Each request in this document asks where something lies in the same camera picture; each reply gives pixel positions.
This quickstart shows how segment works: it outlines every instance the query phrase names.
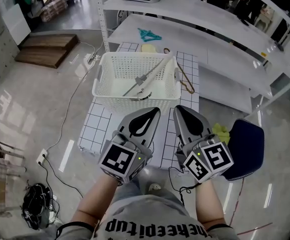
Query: white power cord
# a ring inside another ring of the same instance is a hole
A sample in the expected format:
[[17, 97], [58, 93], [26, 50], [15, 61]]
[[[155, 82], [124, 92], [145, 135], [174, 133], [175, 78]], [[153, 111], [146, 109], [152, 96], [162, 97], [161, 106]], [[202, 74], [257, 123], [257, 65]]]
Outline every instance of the white power cord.
[[82, 77], [82, 79], [81, 79], [80, 82], [78, 83], [76, 89], [74, 90], [73, 94], [71, 95], [71, 97], [70, 97], [70, 99], [69, 99], [69, 102], [68, 102], [68, 105], [67, 105], [67, 109], [66, 109], [66, 113], [65, 113], [65, 118], [64, 118], [63, 122], [61, 123], [60, 133], [59, 133], [58, 140], [57, 140], [57, 142], [56, 142], [55, 144], [49, 146], [49, 147], [46, 149], [46, 152], [47, 152], [47, 153], [48, 153], [48, 151], [49, 151], [52, 147], [56, 146], [56, 145], [60, 142], [60, 140], [61, 140], [61, 138], [62, 138], [62, 134], [63, 134], [63, 126], [64, 126], [65, 120], [66, 120], [66, 118], [67, 118], [67, 114], [68, 114], [68, 112], [69, 112], [69, 108], [70, 108], [70, 104], [71, 104], [72, 98], [73, 98], [73, 96], [75, 95], [77, 89], [80, 87], [80, 85], [81, 85], [81, 83], [83, 82], [83, 80], [85, 79], [85, 77], [87, 76], [87, 74], [88, 74], [88, 73], [91, 71], [91, 69], [95, 66], [95, 64], [96, 64], [96, 61], [95, 61], [96, 53], [97, 53], [97, 52], [99, 51], [99, 49], [103, 46], [103, 42], [102, 42], [101, 45], [100, 45], [100, 47], [95, 51], [95, 47], [94, 47], [93, 45], [91, 45], [91, 44], [89, 44], [89, 43], [86, 43], [86, 42], [80, 42], [80, 43], [82, 43], [82, 44], [86, 44], [86, 45], [91, 46], [91, 47], [94, 48], [94, 51], [93, 51], [92, 55], [90, 56], [90, 58], [92, 57], [92, 59], [93, 59], [93, 61], [92, 61], [92, 66], [91, 66], [91, 68], [86, 72], [86, 74]]

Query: power outlet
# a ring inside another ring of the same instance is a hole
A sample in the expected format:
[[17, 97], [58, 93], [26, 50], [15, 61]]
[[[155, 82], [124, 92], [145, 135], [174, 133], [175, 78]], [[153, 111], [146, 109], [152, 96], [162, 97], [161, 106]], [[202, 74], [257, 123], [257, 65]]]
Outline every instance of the power outlet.
[[45, 155], [45, 157], [47, 158], [48, 153], [44, 148], [41, 150], [41, 152], [36, 160], [36, 163], [39, 164], [39, 162], [40, 162], [41, 165], [44, 163], [45, 158], [43, 157], [43, 155]]

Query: concrete floor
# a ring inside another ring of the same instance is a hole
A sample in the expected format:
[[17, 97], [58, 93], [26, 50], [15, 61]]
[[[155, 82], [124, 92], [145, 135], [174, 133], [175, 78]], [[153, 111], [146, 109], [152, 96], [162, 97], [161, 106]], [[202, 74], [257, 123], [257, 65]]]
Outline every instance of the concrete floor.
[[[101, 44], [101, 33], [90, 42], [96, 48]], [[26, 181], [29, 184], [46, 184], [46, 171], [36, 159], [42, 149], [56, 142], [61, 123], [73, 91], [87, 71], [84, 57], [92, 48], [80, 43], [67, 56], [58, 69], [24, 63], [15, 63], [10, 73], [0, 81], [0, 140], [24, 150], [27, 173], [10, 182], [10, 206], [20, 205], [24, 197]], [[80, 152], [76, 145], [87, 111], [93, 100], [92, 86], [97, 65], [87, 75], [72, 99], [60, 142], [49, 152], [50, 162], [56, 174], [66, 183], [78, 188], [84, 195], [96, 182], [101, 171], [93, 157]], [[200, 113], [211, 125], [220, 123], [232, 127], [237, 118], [244, 115], [232, 108], [200, 99]], [[242, 240], [285, 240], [290, 230], [290, 103], [273, 102], [259, 114], [247, 118], [261, 125], [265, 132], [265, 157], [263, 166], [245, 179], [233, 224], [237, 233], [273, 223], [262, 229], [240, 236]], [[69, 142], [74, 141], [64, 172], [58, 170]], [[59, 218], [70, 221], [80, 201], [78, 193], [61, 184], [53, 175], [48, 163], [48, 182], [60, 204]], [[142, 181], [159, 181], [172, 189], [166, 170], [146, 167], [141, 172]], [[176, 189], [191, 186], [190, 175], [176, 177], [172, 174]], [[213, 180], [225, 219], [229, 223], [242, 186], [242, 180], [226, 181], [223, 177]], [[195, 194], [184, 194], [185, 207], [195, 216]], [[20, 211], [13, 211], [12, 218], [0, 218], [0, 234], [3, 238], [35, 233], [21, 218]]]
[[[105, 17], [109, 29], [117, 26], [117, 10], [106, 11]], [[97, 0], [74, 0], [67, 10], [49, 22], [42, 22], [33, 32], [100, 29]]]

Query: shelf post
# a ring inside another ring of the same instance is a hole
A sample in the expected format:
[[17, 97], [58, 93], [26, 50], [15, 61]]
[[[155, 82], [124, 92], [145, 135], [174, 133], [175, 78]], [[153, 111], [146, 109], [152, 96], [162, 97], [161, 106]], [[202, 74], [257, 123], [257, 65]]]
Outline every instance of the shelf post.
[[97, 0], [97, 10], [98, 10], [100, 29], [101, 29], [101, 34], [103, 36], [105, 51], [108, 53], [110, 52], [110, 46], [109, 46], [109, 41], [108, 41], [109, 34], [108, 34], [106, 18], [105, 18], [104, 10], [103, 10], [103, 0]]

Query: gray t-shirt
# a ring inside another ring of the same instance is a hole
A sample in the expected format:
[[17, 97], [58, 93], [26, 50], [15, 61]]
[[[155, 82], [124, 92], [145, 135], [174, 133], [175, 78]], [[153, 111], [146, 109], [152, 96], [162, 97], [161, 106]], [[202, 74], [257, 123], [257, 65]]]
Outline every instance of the gray t-shirt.
[[[99, 240], [239, 240], [233, 228], [215, 225], [208, 231], [177, 203], [155, 195], [120, 200], [94, 234]], [[89, 240], [93, 232], [78, 225], [65, 227], [57, 240]]]

